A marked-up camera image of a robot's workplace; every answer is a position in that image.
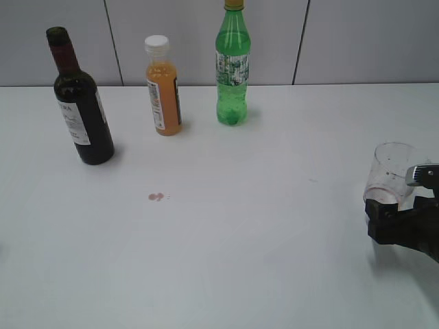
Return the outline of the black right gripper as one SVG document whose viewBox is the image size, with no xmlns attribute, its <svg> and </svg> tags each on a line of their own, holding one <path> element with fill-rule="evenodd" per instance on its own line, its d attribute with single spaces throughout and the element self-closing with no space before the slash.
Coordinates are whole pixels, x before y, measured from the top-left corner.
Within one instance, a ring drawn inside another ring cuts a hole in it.
<svg viewBox="0 0 439 329">
<path fill-rule="evenodd" d="M 395 244 L 438 262 L 438 200 L 416 196 L 411 209 L 367 199 L 368 236 L 378 244 Z"/>
</svg>

